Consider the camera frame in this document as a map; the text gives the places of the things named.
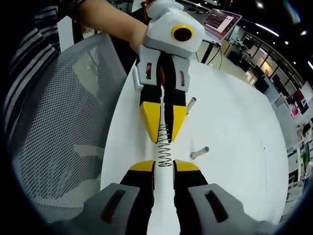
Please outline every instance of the laptop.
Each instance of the laptop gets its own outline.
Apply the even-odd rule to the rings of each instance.
[[[213,9],[203,23],[205,39],[220,43],[241,17],[232,12]]]

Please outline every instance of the person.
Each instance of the person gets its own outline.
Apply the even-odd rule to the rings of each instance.
[[[131,12],[129,15],[144,23],[145,25],[148,25],[150,19],[147,14],[147,9],[154,1],[155,0],[146,0],[141,2],[141,7],[138,10]],[[127,43],[125,43],[124,40],[114,36],[111,36],[111,40],[126,74],[129,74],[137,58],[137,54],[129,47]]]
[[[105,0],[8,1],[3,31],[1,92],[4,135],[14,126],[32,82],[60,53],[57,22],[66,15],[79,23],[128,42],[137,51],[147,26]]]

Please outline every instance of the yellow robot part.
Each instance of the yellow robot part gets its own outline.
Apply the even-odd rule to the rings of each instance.
[[[177,171],[193,171],[200,170],[195,164],[175,159]]]
[[[172,141],[175,140],[178,131],[180,130],[182,123],[184,122],[187,113],[187,107],[173,105],[173,111],[174,111],[174,121],[173,121]]]
[[[172,28],[171,35],[177,41],[186,42],[194,35],[194,29],[187,24],[177,24]]]
[[[136,171],[148,171],[151,172],[154,169],[154,160],[148,160],[144,162],[139,162],[132,165],[129,170],[136,170]]]
[[[140,105],[140,110],[146,124],[149,137],[152,142],[156,143],[160,125],[161,104],[143,101]]]

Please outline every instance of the ceiling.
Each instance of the ceiling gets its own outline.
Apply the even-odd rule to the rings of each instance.
[[[224,9],[243,16],[238,23],[245,30],[269,44],[282,54],[299,72],[304,80],[313,86],[313,14],[309,12],[310,1],[299,0],[217,0],[218,6],[205,3],[204,0],[189,0],[207,8]],[[279,34],[279,37],[255,25],[261,24]]]

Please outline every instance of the laptop screen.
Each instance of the laptop screen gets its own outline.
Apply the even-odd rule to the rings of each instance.
[[[204,20],[205,31],[221,41],[241,17],[235,13],[213,9]]]

